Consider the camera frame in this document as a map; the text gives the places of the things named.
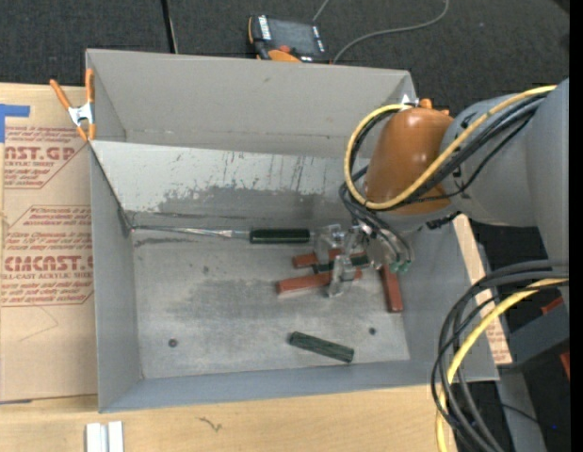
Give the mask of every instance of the robotic arm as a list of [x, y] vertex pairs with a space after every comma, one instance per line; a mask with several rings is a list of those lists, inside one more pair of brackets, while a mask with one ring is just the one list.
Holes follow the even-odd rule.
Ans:
[[[390, 115], [368, 166], [354, 169], [366, 135]], [[568, 147], [569, 79], [477, 103], [455, 119], [428, 100], [388, 105], [350, 137], [340, 196], [358, 232], [384, 245], [387, 261], [400, 268], [412, 260], [399, 254], [403, 234], [459, 213], [485, 224], [536, 226], [548, 259], [567, 264]]]

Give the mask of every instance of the cardboard sheet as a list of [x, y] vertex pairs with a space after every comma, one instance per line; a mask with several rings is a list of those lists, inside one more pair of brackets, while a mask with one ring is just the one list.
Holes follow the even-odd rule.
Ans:
[[0, 119], [0, 401], [93, 394], [88, 147], [48, 85], [0, 84]]

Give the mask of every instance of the dark green object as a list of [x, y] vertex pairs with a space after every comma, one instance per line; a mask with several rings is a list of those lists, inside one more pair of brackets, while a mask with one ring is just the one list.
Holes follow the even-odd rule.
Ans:
[[310, 230], [271, 228], [250, 231], [250, 243], [307, 243], [310, 241]]
[[304, 350], [313, 351], [319, 355], [325, 355], [341, 362], [351, 363], [354, 359], [354, 349], [345, 347], [317, 338], [315, 336], [306, 335], [300, 331], [294, 331], [289, 338], [289, 345], [293, 347], [302, 348]]
[[[359, 254], [358, 256], [350, 256], [351, 263], [356, 267], [364, 267], [370, 264], [368, 256], [366, 254]], [[324, 271], [331, 271], [334, 265], [334, 261], [327, 263], [326, 265], [313, 265], [315, 273], [322, 273]]]

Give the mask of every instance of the scuff mark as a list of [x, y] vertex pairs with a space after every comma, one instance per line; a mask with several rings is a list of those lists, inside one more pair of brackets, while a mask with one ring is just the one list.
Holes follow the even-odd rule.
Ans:
[[45, 312], [48, 316], [50, 316], [50, 318], [53, 320], [53, 324], [45, 329], [42, 329], [40, 331], [35, 331], [27, 336], [24, 336], [21, 340], [19, 340], [20, 342], [23, 342], [23, 341], [31, 338], [32, 336], [39, 335], [40, 333], [44, 333], [45, 331], [49, 331], [49, 330], [52, 330], [53, 328], [58, 327], [58, 321], [54, 316], [52, 316], [50, 313], [48, 313], [47, 310], [44, 310], [44, 308], [42, 308], [41, 306], [37, 306], [35, 304], [34, 304], [34, 306], [37, 307], [38, 309], [42, 310], [43, 312]]
[[147, 239], [142, 239], [142, 240], [139, 240], [136, 243], [134, 243], [134, 248], [140, 248], [141, 246], [144, 246], [144, 245], [158, 245], [161, 243], [196, 243], [196, 242], [197, 242], [197, 240], [195, 240], [195, 239], [181, 239], [181, 238], [175, 238], [175, 237], [170, 237], [170, 238], [149, 237]]
[[207, 417], [197, 417], [197, 420], [205, 422], [205, 424], [209, 425], [209, 427], [211, 427], [216, 433], [218, 433], [219, 430], [222, 428], [222, 424], [214, 425], [214, 423]]

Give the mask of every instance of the black cable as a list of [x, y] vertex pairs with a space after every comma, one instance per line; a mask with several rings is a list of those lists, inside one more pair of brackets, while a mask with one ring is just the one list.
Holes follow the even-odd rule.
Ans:
[[[549, 262], [547, 260], [541, 260], [540, 262], [533, 262], [533, 266], [535, 266], [535, 267], [541, 267], [541, 266], [548, 267], [548, 266], [552, 266], [553, 264], [554, 264], [554, 262]], [[526, 266], [532, 267], [531, 265], [532, 265], [532, 263], [518, 264], [516, 266], [507, 266], [506, 268], [497, 270], [495, 273], [491, 273], [491, 275], [488, 277], [484, 277], [484, 279], [480, 280], [478, 283], [475, 283], [475, 285], [472, 286], [467, 291], [467, 293], [465, 293], [463, 295], [463, 297], [457, 302], [457, 305], [455, 305], [452, 308], [451, 312], [446, 317], [445, 323], [442, 327], [442, 332], [440, 335], [440, 343], [439, 343], [440, 351], [439, 351], [439, 355], [436, 359], [436, 362], [435, 362], [435, 365], [434, 365], [434, 368], [433, 368], [433, 371], [431, 374], [431, 390], [433, 392], [433, 396], [435, 398], [436, 405], [437, 405], [438, 409], [440, 410], [440, 412], [442, 413], [444, 419], [453, 428], [456, 428], [455, 422], [456, 422], [456, 419], [458, 419], [462, 428], [464, 428], [468, 432], [469, 436], [472, 437], [480, 446], [482, 446], [481, 442], [485, 442], [485, 441], [483, 441], [483, 439], [480, 436], [478, 436], [478, 433], [473, 429], [473, 427], [471, 426], [469, 421], [462, 414], [460, 406], [458, 405], [458, 402], [457, 402], [456, 398], [454, 397], [452, 390], [450, 389], [450, 384], [445, 379], [444, 355], [451, 346], [454, 346], [455, 351], [456, 351], [456, 349], [458, 349], [458, 346], [460, 345], [460, 342], [459, 342], [460, 335], [464, 331], [466, 326], [468, 326], [468, 324], [475, 318], [475, 316], [477, 316], [477, 314], [481, 308], [483, 308], [485, 305], [487, 305], [490, 301], [492, 301], [494, 299], [494, 298], [488, 299], [484, 303], [481, 303], [478, 307], [476, 307], [469, 314], [469, 316], [467, 316], [467, 318], [462, 320], [462, 313], [464, 311], [464, 308], [466, 307], [466, 304], [469, 302], [469, 300], [474, 295], [476, 295], [480, 291], [483, 291], [483, 290], [485, 290], [493, 285], [499, 285], [499, 284], [507, 283], [507, 282], [521, 283], [524, 280], [539, 280], [542, 278], [549, 278], [549, 277], [557, 277], [558, 276], [558, 274], [555, 272], [540, 272], [540, 271], [539, 272], [518, 273], [518, 274], [513, 275], [513, 276], [507, 275], [507, 273], [509, 273], [511, 270], [521, 271], [521, 270], [525, 269]], [[540, 289], [543, 287], [544, 286], [537, 286], [535, 289]], [[454, 324], [455, 325], [454, 326], [454, 333], [453, 333], [451, 339], [445, 341], [445, 335], [447, 334], [447, 331], [449, 330], [449, 325], [453, 319], [456, 319], [455, 324]], [[446, 397], [450, 401], [451, 410], [455, 413], [456, 418], [452, 417], [449, 413], [445, 412], [443, 407], [442, 407], [439, 396], [437, 395], [437, 391], [435, 389], [435, 372], [436, 372], [436, 370], [439, 370], [442, 384], [443, 384], [443, 387], [445, 388]], [[474, 417], [476, 415], [479, 415], [477, 409], [476, 409], [476, 413], [472, 414], [472, 415], [474, 415]], [[489, 445], [484, 446], [483, 450], [489, 450], [489, 449], [501, 450], [500, 446], [497, 443], [494, 445], [494, 443], [495, 443], [494, 436], [492, 436], [492, 433], [487, 429], [487, 427], [483, 423], [483, 420], [481, 419], [481, 417], [479, 417], [479, 418], [481, 420], [481, 424], [483, 424], [483, 427], [480, 426], [480, 429], [482, 430], [484, 435], [491, 436], [492, 440], [490, 441], [490, 437], [488, 437], [488, 440], [490, 442], [493, 442], [493, 444], [489, 444]]]
[[[352, 175], [352, 181], [356, 182], [361, 177], [366, 174], [368, 170], [368, 166], [364, 166], [362, 169], [358, 170], [356, 173]], [[391, 239], [387, 236], [386, 233], [382, 233], [381, 230], [386, 230], [391, 233], [399, 242], [400, 245], [404, 248], [404, 254], [406, 254], [406, 260], [411, 262], [413, 259], [412, 249], [406, 240], [396, 231], [394, 230], [387, 222], [383, 219], [379, 218], [375, 215], [372, 211], [362, 207], [359, 203], [357, 203], [353, 197], [351, 197], [348, 193], [348, 186], [344, 182], [342, 185], [339, 186], [339, 197], [342, 203], [346, 206], [346, 209], [352, 216], [353, 224], [357, 224], [357, 221], [360, 220], [367, 226], [369, 226], [373, 230], [373, 235], [369, 237], [374, 237], [375, 234], [381, 236], [388, 245], [396, 252], [397, 256], [402, 254], [401, 250], [398, 250], [396, 245], [391, 241]]]
[[160, 0], [161, 2], [161, 12], [163, 13], [163, 21], [166, 25], [166, 33], [168, 35], [168, 47], [170, 48], [171, 54], [178, 54], [178, 48], [176, 45], [176, 38], [174, 37], [173, 24], [170, 18], [170, 8], [168, 7], [168, 0]]
[[[461, 325], [459, 326], [459, 329], [461, 331], [464, 331], [469, 326], [471, 321], [479, 314], [479, 312], [481, 312], [481, 310], [492, 301], [494, 301], [494, 297], [492, 297], [490, 299], [486, 299], [484, 302], [480, 303], [471, 312], [471, 314], [461, 323]], [[433, 373], [431, 374], [431, 390], [433, 392], [433, 397], [434, 397], [436, 406], [437, 406], [438, 410], [440, 411], [440, 413], [442, 414], [442, 416], [444, 417], [444, 419], [447, 421], [447, 423], [450, 424], [450, 426], [453, 429], [459, 429], [461, 431], [465, 431], [467, 433], [467, 435], [471, 438], [471, 440], [478, 445], [478, 447], [479, 447], [478, 450], [497, 452], [498, 449], [495, 448], [492, 444], [487, 444], [485, 442], [485, 440], [478, 435], [478, 433], [475, 431], [473, 426], [466, 419], [466, 417], [464, 416], [464, 414], [461, 411], [461, 407], [459, 406], [458, 401], [456, 400], [454, 394], [452, 394], [452, 392], [450, 390], [450, 387], [449, 387], [449, 384], [447, 383], [447, 380], [444, 380], [445, 369], [446, 369], [444, 355], [452, 346], [453, 346], [452, 341], [449, 341], [448, 343], [445, 343], [442, 346], [440, 346], [440, 352], [439, 352], [438, 357], [433, 365]], [[444, 406], [440, 400], [440, 397], [437, 394], [437, 390], [435, 387], [435, 370], [436, 369], [439, 370], [441, 383], [445, 389], [446, 400], [450, 402], [448, 410], [452, 411], [452, 414], [450, 414], [450, 412], [445, 411]]]
[[[526, 112], [524, 113], [518, 112], [529, 107], [531, 104], [536, 103], [536, 101], [541, 98], [540, 95], [530, 97], [524, 102], [519, 103], [519, 105], [512, 107], [510, 112], [499, 116], [497, 120], [489, 122], [488, 125], [479, 132], [476, 138], [464, 146], [459, 152], [455, 152], [453, 156], [451, 156], [439, 169], [434, 171], [428, 180], [418, 187], [409, 197], [394, 206], [386, 208], [385, 210], [393, 210], [414, 202], [419, 202], [418, 200], [421, 199], [420, 197], [423, 194], [426, 194], [428, 191], [439, 185], [448, 175], [454, 172], [464, 161], [481, 149], [492, 138], [496, 137], [499, 133], [515, 124], [517, 121], [521, 119], [529, 119], [531, 115], [535, 113], [536, 109], [526, 109]], [[424, 198], [423, 200], [433, 201], [434, 199], [445, 199], [445, 197], [434, 197], [433, 199]]]
[[[553, 277], [557, 277], [557, 273], [550, 273], [550, 276]], [[548, 286], [536, 286], [535, 288], [531, 288], [531, 289], [542, 289], [545, 287], [551, 287], [554, 285], [548, 285]], [[456, 397], [454, 396], [454, 393], [452, 392], [452, 389], [450, 387], [450, 384], [448, 383], [446, 376], [445, 376], [445, 353], [452, 347], [455, 346], [456, 347], [456, 343], [455, 343], [455, 338], [458, 339], [460, 337], [460, 334], [469, 326], [469, 324], [473, 321], [473, 319], [478, 315], [478, 313], [485, 307], [487, 306], [490, 302], [494, 301], [494, 297], [485, 300], [484, 302], [480, 303], [474, 310], [471, 311], [471, 313], [469, 314], [469, 316], [467, 316], [460, 324], [460, 326], [456, 329], [456, 337], [454, 337], [453, 335], [453, 339], [449, 339], [444, 343], [444, 339], [443, 339], [443, 334], [447, 332], [447, 329], [449, 328], [449, 321], [446, 318], [446, 322], [443, 325], [443, 334], [440, 337], [440, 352], [438, 354], [438, 357], [436, 358], [436, 361], [434, 363], [433, 366], [433, 371], [431, 374], [431, 381], [430, 381], [430, 387], [431, 387], [431, 391], [433, 393], [433, 397], [434, 397], [434, 401], [435, 404], [438, 408], [438, 410], [440, 411], [441, 415], [444, 417], [444, 419], [447, 421], [447, 423], [454, 429], [454, 430], [463, 430], [466, 431], [467, 434], [469, 435], [469, 437], [472, 438], [473, 441], [475, 441], [479, 447], [481, 447], [479, 450], [500, 450], [502, 451], [502, 448], [500, 447], [499, 444], [496, 443], [496, 445], [494, 444], [485, 444], [485, 440], [480, 437], [478, 435], [478, 432], [475, 430], [475, 428], [471, 425], [471, 423], [467, 420], [467, 418], [464, 416], [464, 414], [461, 411], [461, 407], [456, 399]], [[446, 400], [450, 402], [448, 410], [451, 411], [447, 412], [445, 411], [442, 402], [440, 400], [440, 397], [437, 394], [437, 390], [435, 387], [435, 372], [436, 370], [439, 371], [440, 374], [440, 378], [441, 378], [441, 383], [443, 385], [443, 388], [445, 389], [445, 396], [446, 396]], [[483, 423], [483, 430], [486, 430], [488, 432], [488, 434], [490, 436], [492, 436], [492, 433], [488, 430], [488, 428], [485, 426], [485, 423]]]
[[[429, 179], [425, 183], [423, 183], [423, 185], [418, 187], [411, 194], [411, 196], [407, 197], [402, 202], [399, 202], [399, 203], [395, 204], [394, 206], [390, 206], [389, 208], [382, 209], [381, 211], [391, 211], [391, 210], [398, 209], [399, 207], [403, 207], [403, 206], [406, 206], [406, 205], [409, 205], [409, 204], [412, 204], [415, 202], [447, 199], [448, 195], [435, 196], [435, 197], [429, 197], [429, 198], [421, 198], [421, 196], [423, 194], [426, 194], [432, 188], [439, 185], [450, 173], [454, 172], [456, 170], [456, 168], [458, 168], [466, 159], [471, 157], [475, 152], [477, 152], [479, 149], [481, 149], [481, 147], [483, 145], [485, 145], [487, 142], [489, 142], [490, 139], [494, 138], [499, 133], [503, 132], [504, 130], [506, 130], [510, 126], [514, 125], [516, 122], [523, 120], [523, 119], [531, 118], [531, 116], [536, 112], [538, 105], [540, 105], [540, 102], [542, 101], [542, 99], [544, 97], [545, 97], [545, 94], [544, 95], [535, 95], [535, 96], [529, 97], [527, 99], [524, 99], [524, 101], [517, 103], [516, 105], [511, 106], [508, 109], [508, 111], [499, 115], [495, 120], [493, 120], [491, 122], [487, 122], [487, 126], [484, 127], [471, 142], [469, 142], [467, 145], [465, 145], [459, 152], [456, 152], [453, 156], [451, 156], [448, 159], [448, 161], [445, 164], [443, 164], [439, 169], [437, 169], [429, 177]], [[381, 113], [378, 116], [371, 119], [369, 122], [367, 122], [364, 125], [363, 129], [359, 132], [358, 136], [356, 137], [354, 144], [353, 144], [353, 147], [350, 151], [350, 160], [349, 160], [350, 171], [353, 167], [356, 155], [357, 155], [358, 151], [360, 150], [360, 147], [361, 147], [362, 142], [363, 142], [364, 138], [366, 137], [366, 135], [373, 129], [373, 127], [378, 122], [380, 122], [382, 119], [387, 117], [389, 114], [396, 113], [396, 112], [397, 112], [397, 110], [391, 110], [388, 112]], [[526, 122], [524, 122], [523, 125], [521, 125], [519, 127], [519, 131], [521, 131], [525, 127]], [[503, 143], [500, 147], [497, 147], [496, 149], [494, 149], [493, 156], [496, 153], [498, 153], [500, 151], [500, 149], [502, 149], [502, 146], [506, 145], [509, 142], [509, 140], [510, 139], [503, 141]], [[480, 166], [478, 166], [478, 168], [476, 169], [477, 173], [476, 173], [475, 177], [477, 177], [477, 175], [481, 172], [481, 170], [490, 161], [491, 158], [492, 158], [491, 156], [489, 158], [487, 157], [485, 159], [485, 162], [483, 163], [483, 165], [480, 163]], [[452, 195], [450, 195], [450, 197], [454, 196], [456, 194], [459, 194], [460, 192], [461, 191], [459, 190], [459, 191], [453, 193]]]
[[429, 202], [429, 201], [437, 201], [437, 200], [444, 200], [453, 198], [459, 194], [462, 194], [471, 184], [474, 183], [476, 177], [482, 172], [486, 164], [497, 154], [500, 150], [511, 140], [513, 139], [528, 123], [529, 121], [525, 121], [522, 125], [520, 125], [517, 129], [511, 132], [507, 137], [505, 137], [499, 144], [496, 146], [478, 165], [478, 167], [473, 171], [471, 177], [467, 180], [466, 183], [461, 185], [456, 191], [451, 192], [449, 194], [441, 194], [439, 196], [429, 196], [426, 198], [416, 198], [414, 200], [410, 200], [409, 203], [414, 202]]
[[[521, 105], [520, 108], [514, 108], [512, 110], [515, 112], [518, 110], [521, 110], [522, 107], [527, 107], [530, 104], [532, 104], [532, 101], [536, 101], [539, 99], [541, 99], [541, 96], [534, 96], [533, 98], [529, 99], [529, 102], [523, 103], [523, 105]], [[412, 204], [414, 202], [424, 202], [424, 201], [434, 201], [434, 200], [440, 200], [440, 199], [447, 199], [447, 198], [450, 198], [452, 196], [456, 196], [457, 194], [460, 194], [463, 190], [465, 190], [467, 187], [469, 187], [473, 183], [473, 180], [475, 179], [475, 177], [477, 177], [477, 175], [481, 172], [481, 170], [484, 168], [484, 166], [490, 161], [490, 159], [494, 155], [496, 155], [500, 151], [500, 149], [502, 149], [502, 147], [504, 145], [506, 145], [514, 136], [517, 135], [517, 133], [519, 131], [521, 131], [527, 125], [527, 123], [529, 122], [529, 119], [531, 119], [531, 117], [535, 114], [536, 109], [537, 109], [539, 104], [540, 103], [537, 103], [536, 108], [534, 108], [534, 109], [527, 109], [526, 112], [524, 112], [523, 114], [517, 114], [517, 115], [509, 114], [508, 116], [507, 115], [502, 116], [503, 119], [499, 120], [498, 122], [493, 122], [492, 124], [490, 124], [489, 127], [484, 128], [484, 130], [481, 131], [481, 133], [479, 134], [477, 139], [474, 139], [471, 143], [469, 143], [467, 146], [465, 146], [460, 153], [456, 153], [453, 157], [451, 157], [443, 166], [441, 166], [438, 170], [436, 170], [431, 175], [431, 177], [428, 179], [428, 181], [426, 183], [424, 183], [418, 189], [416, 189], [415, 192], [413, 194], [411, 194], [411, 196], [406, 198], [406, 200], [397, 204], [393, 208], [401, 207], [402, 205]], [[524, 122], [522, 122], [522, 124], [520, 124], [520, 126], [518, 127], [518, 129], [516, 131], [511, 132], [510, 136], [508, 138], [504, 139], [503, 142], [501, 143], [501, 145], [497, 146], [491, 152], [491, 155], [486, 156], [484, 161], [482, 161], [482, 163], [480, 163], [480, 165], [478, 166], [476, 171], [474, 171], [474, 174], [471, 176], [471, 179], [470, 179], [470, 182], [468, 183], [468, 185], [464, 185], [464, 187], [462, 187], [460, 190], [458, 190], [454, 193], [451, 193], [451, 194], [445, 194], [445, 195], [435, 196], [435, 197], [431, 197], [431, 198], [420, 198], [420, 196], [427, 193], [430, 189], [439, 185], [450, 173], [454, 172], [454, 170], [456, 168], [458, 168], [464, 161], [466, 161], [469, 157], [471, 157], [474, 153], [476, 153], [481, 147], [483, 147], [483, 145], [485, 145], [492, 138], [496, 137], [499, 133], [506, 130], [508, 127], [514, 125], [517, 121], [520, 121], [521, 119], [526, 119], [526, 120]]]
[[[553, 266], [562, 266], [564, 263], [558, 260], [536, 260], [530, 262], [523, 262], [518, 263], [511, 266], [505, 266], [500, 268], [496, 271], [489, 273], [487, 276], [483, 277], [481, 280], [474, 283], [472, 286], [469, 287], [466, 293], [453, 305], [450, 312], [445, 318], [444, 324], [442, 326], [442, 330], [440, 333], [440, 342], [439, 342], [439, 356], [438, 359], [441, 360], [441, 357], [444, 353], [450, 348], [450, 346], [456, 343], [456, 340], [460, 337], [461, 332], [464, 328], [468, 325], [468, 323], [473, 319], [475, 315], [477, 315], [477, 309], [481, 307], [479, 305], [475, 311], [472, 311], [471, 314], [464, 320], [462, 320], [462, 313], [464, 312], [464, 308], [469, 303], [469, 301], [478, 293], [485, 291], [493, 286], [499, 286], [508, 283], [522, 283], [523, 281], [531, 281], [531, 280], [539, 280], [542, 278], [548, 277], [556, 277], [557, 273], [553, 271], [541, 271], [542, 269], [548, 269]], [[457, 320], [457, 322], [461, 323], [460, 326], [455, 329], [452, 337], [450, 339], [445, 340], [445, 336], [448, 333], [450, 324]], [[432, 390], [434, 396], [437, 396], [435, 391], [434, 385], [432, 385]]]

